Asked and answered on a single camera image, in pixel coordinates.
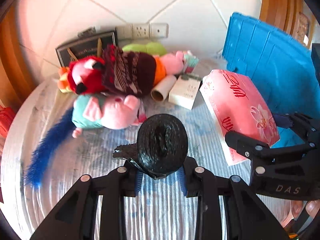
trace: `wall socket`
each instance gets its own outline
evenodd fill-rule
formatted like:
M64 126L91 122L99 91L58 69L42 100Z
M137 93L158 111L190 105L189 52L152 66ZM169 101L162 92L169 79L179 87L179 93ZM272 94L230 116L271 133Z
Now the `wall socket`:
M167 23L135 23L116 27L119 40L167 38L168 30Z

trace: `cardboard tube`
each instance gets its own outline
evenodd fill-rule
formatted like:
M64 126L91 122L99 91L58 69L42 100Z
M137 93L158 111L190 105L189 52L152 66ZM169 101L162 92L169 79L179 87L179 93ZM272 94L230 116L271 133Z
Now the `cardboard tube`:
M163 80L161 80L152 90L151 97L156 102L163 102L173 85L176 83L177 78L173 75L166 76Z

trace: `blue plastic bin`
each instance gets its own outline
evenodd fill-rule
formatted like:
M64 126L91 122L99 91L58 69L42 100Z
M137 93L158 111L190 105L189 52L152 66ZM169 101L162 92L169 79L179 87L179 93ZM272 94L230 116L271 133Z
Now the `blue plastic bin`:
M228 70L251 78L271 112L297 111L320 119L320 87L311 52L290 35L233 13L222 55ZM289 129L279 128L279 132L280 141L274 147L302 143Z

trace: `blue feather duster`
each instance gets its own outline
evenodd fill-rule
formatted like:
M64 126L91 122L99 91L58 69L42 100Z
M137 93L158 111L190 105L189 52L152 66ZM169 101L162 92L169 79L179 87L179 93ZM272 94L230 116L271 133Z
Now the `blue feather duster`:
M49 160L59 145L72 134L76 128L72 122L73 107L68 109L60 121L47 132L32 153L31 164L25 174L25 184L40 186Z

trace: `small white box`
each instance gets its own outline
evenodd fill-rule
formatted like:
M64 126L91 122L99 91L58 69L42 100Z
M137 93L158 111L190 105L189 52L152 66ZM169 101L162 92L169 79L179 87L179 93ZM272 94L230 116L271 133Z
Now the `small white box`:
M181 75L169 93L169 102L191 110L200 82L201 78L192 74Z

